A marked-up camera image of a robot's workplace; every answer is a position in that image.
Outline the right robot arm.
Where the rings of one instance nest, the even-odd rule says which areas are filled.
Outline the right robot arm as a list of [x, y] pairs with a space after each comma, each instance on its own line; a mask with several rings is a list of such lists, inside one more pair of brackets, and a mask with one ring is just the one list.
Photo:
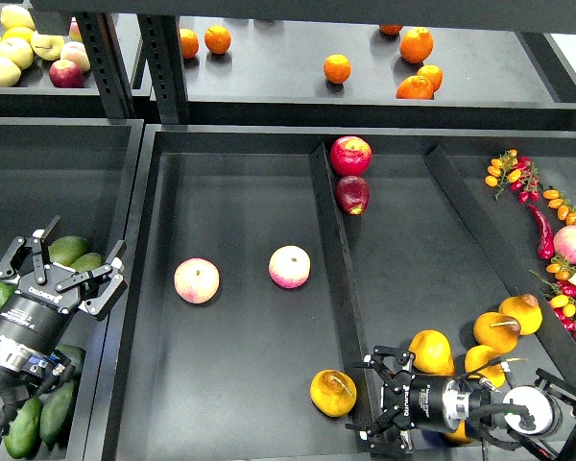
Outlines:
[[476, 367], [458, 376], [415, 372], [416, 354], [377, 346], [357, 367], [381, 378], [381, 413], [367, 425], [350, 425], [375, 455], [412, 448], [412, 431], [466, 436], [506, 451], [526, 449], [538, 460], [576, 460], [576, 389], [537, 370], [530, 385], [516, 384], [508, 360], [495, 358], [509, 390], [502, 391]]

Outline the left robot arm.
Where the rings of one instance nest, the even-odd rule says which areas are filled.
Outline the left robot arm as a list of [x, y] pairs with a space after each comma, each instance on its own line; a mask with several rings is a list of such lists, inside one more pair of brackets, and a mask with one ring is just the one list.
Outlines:
[[58, 390], [74, 374], [56, 347], [78, 312], [104, 320], [128, 284], [119, 240], [105, 261], [76, 271], [54, 261], [57, 219], [29, 237], [16, 236], [0, 260], [0, 282], [14, 291], [0, 308], [0, 445], [24, 404]]

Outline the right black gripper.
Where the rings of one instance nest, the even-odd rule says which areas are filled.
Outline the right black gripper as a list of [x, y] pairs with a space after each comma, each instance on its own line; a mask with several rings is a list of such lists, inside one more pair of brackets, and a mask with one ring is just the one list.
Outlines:
[[357, 433], [370, 454], [405, 454], [413, 449], [410, 431], [448, 430], [444, 392], [449, 378], [413, 373], [416, 355], [407, 349], [375, 346], [353, 362], [355, 369], [373, 370], [389, 388], [389, 409], [371, 423], [345, 424]]

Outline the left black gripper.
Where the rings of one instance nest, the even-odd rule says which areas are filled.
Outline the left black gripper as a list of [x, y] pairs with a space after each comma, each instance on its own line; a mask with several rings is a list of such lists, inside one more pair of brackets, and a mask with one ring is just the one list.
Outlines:
[[[102, 321], [127, 288], [122, 274], [123, 240], [92, 271], [78, 273], [51, 263], [49, 246], [56, 240], [59, 221], [56, 215], [32, 236], [16, 236], [0, 260], [0, 281], [16, 287], [0, 309], [0, 340], [12, 340], [43, 355], [53, 352], [76, 310]], [[33, 272], [21, 276], [20, 268], [29, 256]]]

